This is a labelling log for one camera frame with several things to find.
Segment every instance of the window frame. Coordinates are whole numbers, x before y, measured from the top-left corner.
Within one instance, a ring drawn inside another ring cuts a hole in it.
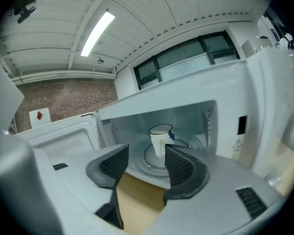
[[[217,37],[217,36],[223,36],[226,43],[229,45],[229,49],[222,49],[222,50],[217,50],[217,51],[210,51],[208,49],[208,46],[205,44],[205,41],[204,39],[208,39],[208,38],[212,38],[212,37]],[[230,36],[227,34],[226,30],[224,31],[220,31],[220,32],[215,32],[215,33],[211,33],[211,34],[206,34],[206,35],[201,35],[201,36],[198,36],[196,38],[192,38],[192,39],[189,39],[187,41],[184,41],[182,43],[179,43],[177,45],[174,45],[160,53],[158,53],[157,55],[154,55],[154,56],[151,56],[150,58],[148,58],[147,60],[145,60],[144,62],[142,62],[141,64],[139,64],[138,66],[134,67],[134,73],[135,73],[135,76],[136,76],[136,80],[137,80],[137,84],[138,84],[138,88],[139,90],[141,90],[143,87],[143,85],[145,83],[148,83],[154,79],[158,79],[158,82],[161,82],[162,81],[162,78],[161,78],[161,75],[160,75],[160,67],[159,67],[159,64],[158,64],[158,61],[157,61],[157,58],[172,51],[172,50],[175,50],[177,48],[180,48],[182,46],[185,46],[185,45],[188,45],[188,44],[191,44],[191,43],[194,43],[194,42],[199,42],[202,49],[204,50],[204,53],[207,54],[208,58],[209,58],[209,61],[211,63],[211,65],[214,65],[216,64],[215,62],[215,58],[218,58],[218,57],[223,57],[223,56],[227,56],[227,55],[235,55],[236,59],[240,59],[240,56],[230,38]],[[155,66],[155,74],[151,74],[150,76],[147,76],[147,77],[144,77],[144,78],[140,78],[140,74],[139,74],[139,68],[141,68],[142,66],[148,64],[149,62],[153,62],[154,63],[154,66]]]

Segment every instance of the mug handle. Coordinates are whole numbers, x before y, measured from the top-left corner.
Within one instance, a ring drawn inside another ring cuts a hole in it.
[[[163,139],[160,140],[160,151],[161,151],[161,155],[164,158],[166,155],[166,143],[164,142]]]
[[[157,143],[156,140],[154,140],[153,138],[151,138],[151,143],[152,143],[153,147],[155,148],[155,153],[156,153],[156,156],[158,158],[161,158],[162,157],[162,151],[161,151],[162,150],[162,142],[161,141],[162,140],[160,140],[159,143]]]

